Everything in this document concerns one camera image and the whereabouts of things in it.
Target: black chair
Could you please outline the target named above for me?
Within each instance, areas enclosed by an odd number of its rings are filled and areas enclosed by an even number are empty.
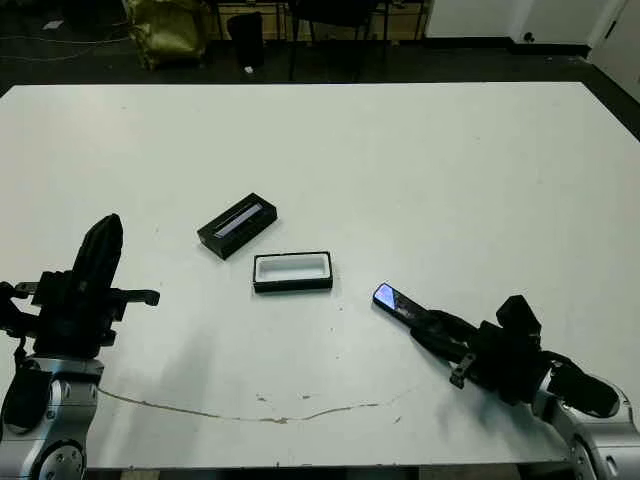
[[[313,23],[326,23],[340,27],[352,27],[354,40],[358,40],[360,29],[364,27],[364,40],[369,36],[371,16],[378,0],[288,0],[293,23],[293,44],[289,63],[289,80],[293,80],[296,61],[296,45],[300,20],[309,22],[311,41],[315,42]],[[361,59],[356,69],[356,80],[360,75]]]

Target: chair leg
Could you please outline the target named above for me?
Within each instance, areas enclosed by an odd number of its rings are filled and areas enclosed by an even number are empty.
[[[309,33],[311,34],[311,43],[316,43],[316,32],[313,29],[313,22],[309,20]]]
[[[362,71],[362,64],[364,63],[364,54],[367,50],[367,38],[369,37],[369,29],[371,28],[371,15],[367,17],[367,23],[364,24],[364,38],[362,39],[362,48],[359,52],[358,63],[356,68],[356,73],[354,77],[354,81],[358,82],[360,80],[360,72]],[[356,28],[356,40],[358,39],[358,32],[360,28]]]
[[[293,43],[291,45],[291,58],[289,59],[289,81],[293,81],[293,70],[296,64],[296,44],[298,43],[298,30],[300,29],[300,19],[295,15],[293,20]]]
[[[220,6],[218,5],[218,1],[215,0],[213,3],[213,14],[218,21],[218,32],[220,33],[220,40],[224,40],[224,30],[222,30],[222,16],[220,15]]]
[[[276,41],[280,40],[280,2],[276,1]]]
[[[418,22],[416,23],[416,31],[413,35],[414,40],[418,40],[418,33],[420,32],[420,24],[422,23],[422,15],[424,15],[424,1],[420,2],[420,12],[418,13]]]
[[[384,0],[384,29],[382,31],[382,40],[387,44],[389,39],[389,4],[391,0]]]

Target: cable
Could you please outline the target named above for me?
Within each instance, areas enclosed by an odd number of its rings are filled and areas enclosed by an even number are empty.
[[[113,40],[78,41],[78,40],[54,40],[52,38],[29,37],[26,35],[9,35],[6,37],[0,37],[0,41],[2,40],[38,40],[41,42],[68,43],[73,45],[102,45],[105,43],[123,42],[128,39],[129,37],[120,37],[120,38],[114,38]]]
[[[72,58],[78,58],[82,55],[89,53],[91,50],[98,47],[98,45],[93,45],[80,53],[76,53],[74,55],[68,55],[66,57],[49,57],[49,58],[39,58],[39,57],[20,57],[17,55],[0,55],[0,60],[24,60],[26,62],[61,62],[63,60],[71,60]]]
[[[33,38],[36,40],[42,40],[45,42],[56,42],[56,43],[74,43],[74,44],[89,44],[91,45],[89,48],[86,48],[78,53],[74,53],[73,55],[66,55],[64,57],[22,57],[19,55],[0,55],[0,60],[22,60],[25,62],[61,62],[64,60],[71,60],[73,58],[78,58],[81,57],[82,55],[85,55],[87,53],[89,53],[90,51],[96,49],[97,47],[101,46],[101,45],[106,45],[106,44],[110,44],[110,43],[116,43],[116,42],[123,42],[125,40],[129,40],[129,37],[121,37],[121,38],[114,38],[112,40],[109,39],[105,39],[105,40],[100,40],[100,41],[95,41],[95,42],[75,42],[75,41],[65,41],[65,40],[49,40],[48,38],[39,38],[39,37],[25,37],[23,35],[16,35],[14,37],[0,37],[0,40],[4,40],[7,38]]]

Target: white object on floor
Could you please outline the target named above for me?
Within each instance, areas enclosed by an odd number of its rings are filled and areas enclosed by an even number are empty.
[[[60,25],[64,23],[64,20],[51,20],[50,22],[45,23],[43,30],[57,30],[60,28]]]
[[[385,281],[476,325],[523,293],[546,349],[640,405],[640,143],[580,83],[13,87],[0,158],[0,280],[70,268],[117,212],[114,286],[162,294],[100,353],[101,388],[147,405],[100,395],[89,467],[565,458],[527,407],[453,387],[372,306]],[[222,261],[196,230],[250,192],[279,220]],[[330,292],[253,293],[254,255],[301,248],[331,252]]]

